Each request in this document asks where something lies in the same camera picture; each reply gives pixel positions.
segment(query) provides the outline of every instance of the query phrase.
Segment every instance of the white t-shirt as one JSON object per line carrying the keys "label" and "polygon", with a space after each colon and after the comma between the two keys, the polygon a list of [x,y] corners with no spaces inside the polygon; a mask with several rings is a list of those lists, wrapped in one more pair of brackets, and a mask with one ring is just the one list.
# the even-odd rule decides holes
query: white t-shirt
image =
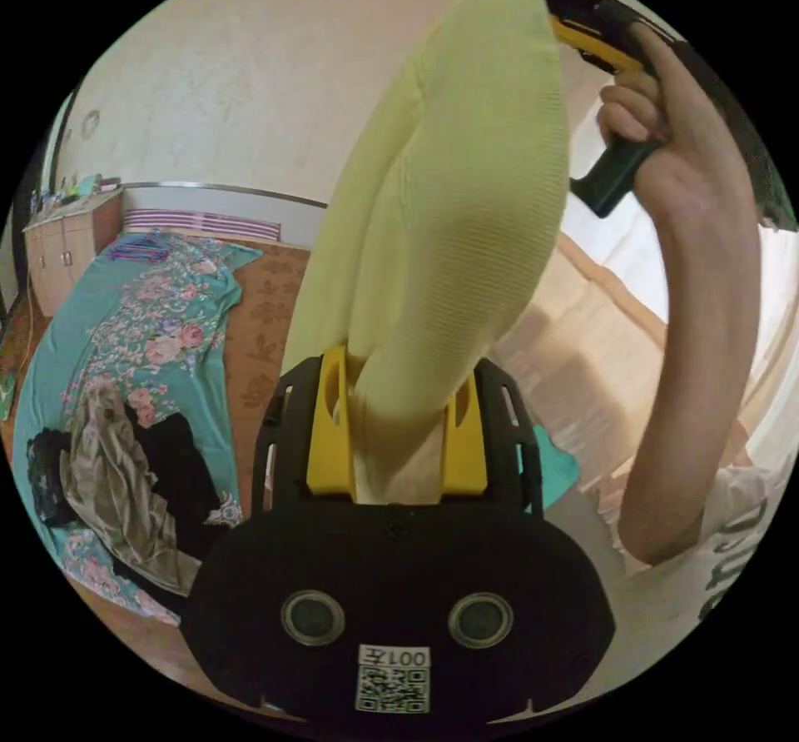
{"label": "white t-shirt", "polygon": [[[602,663],[565,709],[637,678],[673,650],[707,616],[749,561],[772,521],[792,466],[790,454],[775,470],[727,468],[707,498],[700,540],[670,561],[629,575],[611,544],[594,500],[572,490],[547,511],[591,557],[616,618],[616,635]],[[531,711],[506,718],[521,720]]]}

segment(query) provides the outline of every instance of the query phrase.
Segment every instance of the hand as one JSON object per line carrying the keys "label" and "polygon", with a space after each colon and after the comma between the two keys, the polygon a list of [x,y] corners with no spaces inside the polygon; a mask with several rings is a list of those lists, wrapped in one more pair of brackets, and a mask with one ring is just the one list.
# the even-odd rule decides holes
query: hand
{"label": "hand", "polygon": [[727,124],[671,48],[635,23],[658,79],[627,72],[600,93],[598,124],[605,142],[618,134],[663,143],[638,169],[635,195],[657,227],[696,222],[724,232],[731,220],[757,229],[752,183]]}

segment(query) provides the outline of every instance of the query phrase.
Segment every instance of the wooden cabinet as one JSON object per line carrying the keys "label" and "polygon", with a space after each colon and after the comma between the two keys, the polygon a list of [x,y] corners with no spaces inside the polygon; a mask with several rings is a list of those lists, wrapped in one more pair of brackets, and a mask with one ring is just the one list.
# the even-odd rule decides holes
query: wooden cabinet
{"label": "wooden cabinet", "polygon": [[27,264],[42,314],[52,317],[92,259],[122,230],[122,194],[92,196],[25,229]]}

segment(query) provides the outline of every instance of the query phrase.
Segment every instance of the fingers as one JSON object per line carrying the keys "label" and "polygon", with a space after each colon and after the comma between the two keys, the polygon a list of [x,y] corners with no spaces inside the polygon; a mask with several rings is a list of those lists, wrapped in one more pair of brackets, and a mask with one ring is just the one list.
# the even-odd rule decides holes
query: fingers
{"label": "fingers", "polygon": [[605,145],[610,145],[617,135],[633,142],[649,139],[649,129],[619,103],[604,104],[597,113],[597,124]]}
{"label": "fingers", "polygon": [[677,54],[649,26],[636,22],[630,33],[641,43],[658,74],[663,105],[675,137],[712,139],[724,121]]}
{"label": "fingers", "polygon": [[639,126],[650,132],[656,131],[661,125],[661,113],[657,105],[649,96],[634,89],[614,84],[600,90],[599,97],[605,104],[615,103],[626,109]]}
{"label": "fingers", "polygon": [[656,107],[663,105],[660,82],[643,70],[627,70],[617,73],[614,79],[617,87],[629,87],[645,95]]}

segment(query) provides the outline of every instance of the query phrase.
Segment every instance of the pink striped fabric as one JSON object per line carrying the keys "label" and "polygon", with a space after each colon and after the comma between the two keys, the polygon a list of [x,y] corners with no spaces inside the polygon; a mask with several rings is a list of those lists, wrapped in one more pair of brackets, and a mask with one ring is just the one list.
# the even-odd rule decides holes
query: pink striped fabric
{"label": "pink striped fabric", "polygon": [[280,242],[280,223],[167,209],[132,209],[125,215],[126,231],[150,231],[153,228],[185,228],[232,236],[240,234],[267,242]]}

